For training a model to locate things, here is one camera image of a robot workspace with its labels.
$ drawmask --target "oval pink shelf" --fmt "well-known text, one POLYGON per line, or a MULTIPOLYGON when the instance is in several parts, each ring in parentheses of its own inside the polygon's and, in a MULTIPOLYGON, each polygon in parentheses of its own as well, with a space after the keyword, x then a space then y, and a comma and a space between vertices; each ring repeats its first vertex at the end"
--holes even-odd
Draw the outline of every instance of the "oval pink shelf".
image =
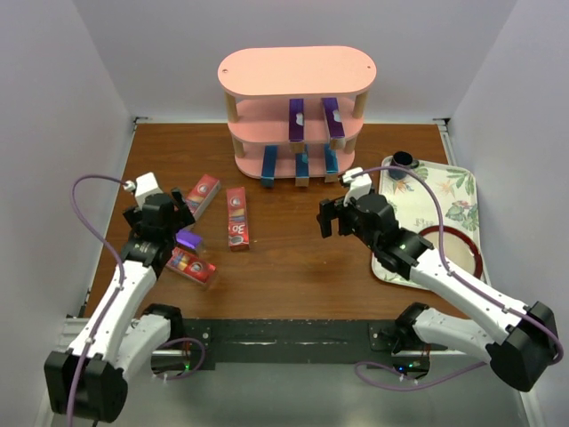
MULTIPOLYGON (((363 118, 353 118, 354 102, 338 98, 346 141, 362 130, 363 118)), ((263 98, 237 103, 239 121, 228 123, 229 131, 241 142, 263 145, 288 143, 288 99, 263 98)), ((319 99, 304 100, 304 141, 308 144, 328 142, 324 112, 319 99)))
MULTIPOLYGON (((245 175, 251 178, 260 178, 263 167, 263 155, 265 148, 259 144, 248 144, 244 146, 245 157, 235 157, 237 167, 245 175)), ((338 158, 338 173, 346 172, 354 163, 356 153, 344 153, 342 150, 336 151, 338 158)), ((309 145, 309 174, 310 177, 322 177, 326 175, 324 160, 324 145, 309 145)), ((294 154, 289 147, 281 145, 278 147, 278 155, 275 168, 275 178, 294 178, 296 176, 296 163, 294 154)))
POLYGON ((221 85, 238 98, 355 95, 376 73, 367 54, 347 46, 243 49, 218 68, 221 85))

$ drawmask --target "brown wooden surface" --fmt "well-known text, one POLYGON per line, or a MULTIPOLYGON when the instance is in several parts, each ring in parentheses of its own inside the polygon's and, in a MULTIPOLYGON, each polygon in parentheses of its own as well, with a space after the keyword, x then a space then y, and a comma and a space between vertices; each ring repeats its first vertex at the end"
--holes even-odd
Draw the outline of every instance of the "brown wooden surface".
MULTIPOLYGON (((365 125, 357 139, 354 165, 379 165, 404 150, 431 162, 446 163, 435 125, 365 125)), ((345 194, 338 183, 312 179, 307 188, 294 179, 275 188, 242 175, 236 168, 227 125, 139 125, 125 179, 154 172, 163 190, 180 187, 186 194, 204 173, 221 180, 215 197, 194 231, 204 238, 203 258, 219 270, 213 286, 201 290, 170 271, 164 273, 140 306, 175 305, 184 317, 200 318, 395 318, 411 302, 425 302, 459 314, 431 292, 379 281, 371 271, 370 251, 354 237, 322 239, 316 221, 318 202, 345 194), (225 189, 245 186, 251 249, 228 249, 225 189)), ((373 175, 377 184, 377 173, 373 175)), ((108 229, 116 248, 129 227, 122 211, 133 204, 119 191, 108 229)), ((90 316, 112 277, 115 264, 103 251, 85 315, 90 316)))

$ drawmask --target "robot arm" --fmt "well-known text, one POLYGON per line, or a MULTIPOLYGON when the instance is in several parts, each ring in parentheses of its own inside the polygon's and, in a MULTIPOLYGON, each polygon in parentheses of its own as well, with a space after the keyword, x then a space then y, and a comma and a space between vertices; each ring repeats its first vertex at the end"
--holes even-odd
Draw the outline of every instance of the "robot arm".
POLYGON ((501 293, 469 275, 449 260, 451 271, 464 278, 468 288, 442 265, 434 246, 410 230, 399 227, 387 199, 375 194, 372 180, 361 168, 341 177, 349 188, 345 197, 320 202, 317 216, 322 237, 332 235, 332 220, 338 219, 339 234, 355 235, 387 270, 425 286, 470 317, 446 316, 424 304, 412 304, 397 319, 402 340, 442 344, 489 363, 505 383, 529 391, 556 356, 553 342, 537 327, 488 302, 487 295, 517 312, 542 323, 557 336, 553 312, 541 302, 533 307, 501 293))
POLYGON ((120 414, 129 380, 148 361, 152 351, 184 334, 180 310, 168 306, 153 304, 135 328, 130 324, 142 299, 170 260, 176 233, 195 222, 181 192, 174 189, 172 196, 165 194, 152 173, 142 175, 136 183, 129 182, 125 189, 133 193, 137 206, 124 211, 131 226, 121 250, 124 281, 119 282, 120 269, 116 266, 107 292, 87 325, 67 351, 53 351, 44 364, 52 410, 65 414, 71 378, 88 347, 74 412, 79 417, 107 423, 120 414), (90 338, 94 327, 96 335, 90 338))

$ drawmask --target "black cup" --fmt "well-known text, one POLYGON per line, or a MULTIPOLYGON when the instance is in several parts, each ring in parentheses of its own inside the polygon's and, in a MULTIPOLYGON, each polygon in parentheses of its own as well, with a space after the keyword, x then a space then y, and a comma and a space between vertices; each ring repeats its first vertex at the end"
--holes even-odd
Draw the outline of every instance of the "black cup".
MULTIPOLYGON (((411 156, 409 153, 405 151, 398 151, 397 153, 395 153, 391 158, 391 162, 389 162, 391 166, 399 166, 405 169, 412 169, 413 163, 414 163, 413 156, 411 156)), ((393 178, 395 181, 401 181, 404 179, 405 176, 407 176, 407 173, 403 171, 389 170, 388 172, 389 176, 393 178)))

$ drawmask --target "white wall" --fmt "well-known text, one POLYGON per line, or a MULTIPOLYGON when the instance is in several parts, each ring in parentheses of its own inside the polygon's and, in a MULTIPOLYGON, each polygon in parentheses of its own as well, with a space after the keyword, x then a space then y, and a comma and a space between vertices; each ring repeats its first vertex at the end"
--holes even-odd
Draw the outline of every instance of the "white wall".
MULTIPOLYGON (((450 124, 477 177, 493 284, 548 304, 569 348, 568 79, 569 4, 519 0, 450 124)), ((567 424, 568 367, 537 384, 548 426, 567 424)))
MULTIPOLYGON (((100 253, 71 183, 122 173, 130 119, 71 0, 1 2, 0 53, 0 423, 12 427, 33 424, 45 357, 100 253)), ((116 186, 84 189, 103 229, 116 186)))
POLYGON ((449 117, 515 0, 74 0, 137 116, 226 119, 217 67, 254 46, 347 44, 378 78, 367 119, 449 117))

